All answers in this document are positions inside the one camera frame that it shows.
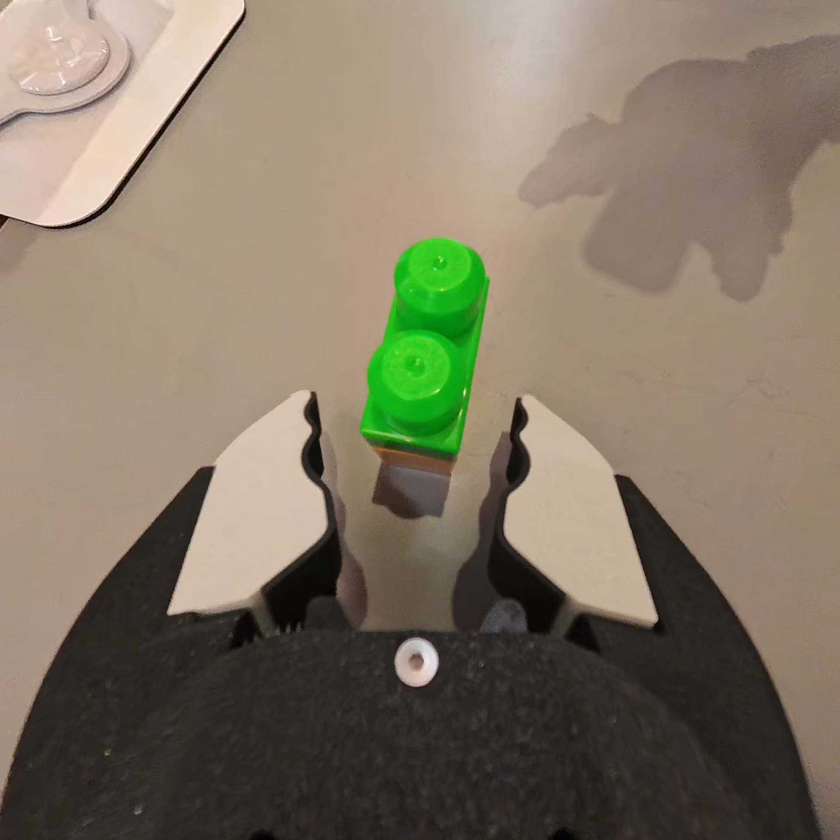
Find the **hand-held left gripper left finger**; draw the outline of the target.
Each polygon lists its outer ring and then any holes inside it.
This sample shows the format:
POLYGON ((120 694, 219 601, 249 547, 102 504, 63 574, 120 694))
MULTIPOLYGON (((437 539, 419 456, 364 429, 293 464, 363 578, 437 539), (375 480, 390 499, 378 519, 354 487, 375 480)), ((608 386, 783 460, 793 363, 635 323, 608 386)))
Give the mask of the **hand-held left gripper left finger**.
POLYGON ((335 596, 342 559, 321 434, 316 393, 298 391, 216 458, 168 616, 247 611, 269 635, 303 628, 310 603, 335 596))

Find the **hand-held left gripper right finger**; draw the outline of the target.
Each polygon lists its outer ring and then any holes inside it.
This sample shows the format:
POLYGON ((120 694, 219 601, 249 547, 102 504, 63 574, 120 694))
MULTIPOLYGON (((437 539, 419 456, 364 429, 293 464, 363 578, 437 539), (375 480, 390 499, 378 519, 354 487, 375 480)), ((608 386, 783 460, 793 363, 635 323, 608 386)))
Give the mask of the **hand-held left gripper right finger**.
POLYGON ((613 468, 533 395, 517 399, 488 575, 533 634, 582 616, 653 629, 658 611, 613 468))

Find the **yellow single-stud block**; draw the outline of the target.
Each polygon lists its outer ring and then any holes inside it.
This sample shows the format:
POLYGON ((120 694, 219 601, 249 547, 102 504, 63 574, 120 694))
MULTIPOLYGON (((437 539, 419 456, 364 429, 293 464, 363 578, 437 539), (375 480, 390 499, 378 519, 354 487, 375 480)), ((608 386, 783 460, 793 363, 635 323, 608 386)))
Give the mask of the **yellow single-stud block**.
POLYGON ((385 466, 394 469, 410 469, 438 476, 451 476, 457 460, 456 458, 442 457, 440 453, 429 454, 423 451, 380 446, 372 446, 371 448, 385 466))

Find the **green two-stud block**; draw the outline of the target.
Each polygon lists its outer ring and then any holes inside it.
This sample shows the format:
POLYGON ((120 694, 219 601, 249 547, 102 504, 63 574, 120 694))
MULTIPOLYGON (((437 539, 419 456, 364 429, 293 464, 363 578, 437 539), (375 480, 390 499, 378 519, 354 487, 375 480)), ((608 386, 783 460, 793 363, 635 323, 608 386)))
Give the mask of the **green two-stud block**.
POLYGON ((369 446, 457 459, 490 279, 482 258, 452 238, 404 251, 381 344, 366 372, 360 434, 369 446))

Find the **white document stand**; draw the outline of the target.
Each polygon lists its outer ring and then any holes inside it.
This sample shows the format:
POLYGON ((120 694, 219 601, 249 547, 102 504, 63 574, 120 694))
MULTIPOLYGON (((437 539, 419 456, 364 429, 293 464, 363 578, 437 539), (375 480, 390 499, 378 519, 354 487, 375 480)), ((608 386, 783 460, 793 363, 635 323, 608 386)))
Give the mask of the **white document stand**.
POLYGON ((121 78, 66 112, 2 121, 2 219, 62 228, 99 213, 245 16, 245 2, 87 2, 128 48, 121 78))

